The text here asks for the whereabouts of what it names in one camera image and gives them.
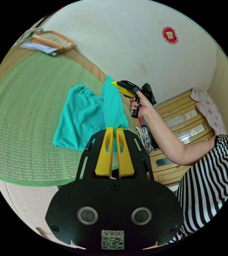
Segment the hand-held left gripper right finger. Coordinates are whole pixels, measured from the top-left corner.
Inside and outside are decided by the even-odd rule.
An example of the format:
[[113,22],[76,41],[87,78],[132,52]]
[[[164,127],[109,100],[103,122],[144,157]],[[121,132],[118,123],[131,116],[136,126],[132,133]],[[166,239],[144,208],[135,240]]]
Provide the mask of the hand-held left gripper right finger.
[[134,167],[123,128],[116,129],[119,178],[132,177]]

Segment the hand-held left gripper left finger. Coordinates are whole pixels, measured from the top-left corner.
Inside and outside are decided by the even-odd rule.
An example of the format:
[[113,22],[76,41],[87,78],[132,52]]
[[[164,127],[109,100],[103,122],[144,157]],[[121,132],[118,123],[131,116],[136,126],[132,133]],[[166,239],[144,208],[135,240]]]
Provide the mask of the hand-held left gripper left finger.
[[107,127],[95,168],[97,176],[111,176],[113,163],[114,128]]

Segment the person's right hand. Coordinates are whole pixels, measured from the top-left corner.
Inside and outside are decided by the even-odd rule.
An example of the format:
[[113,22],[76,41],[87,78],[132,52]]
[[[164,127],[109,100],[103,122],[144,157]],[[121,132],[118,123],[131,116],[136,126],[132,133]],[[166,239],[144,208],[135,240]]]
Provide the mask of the person's right hand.
[[130,98],[130,112],[138,112],[139,118],[153,118],[156,116],[157,112],[153,108],[150,101],[142,94],[141,91],[136,92],[136,96]]

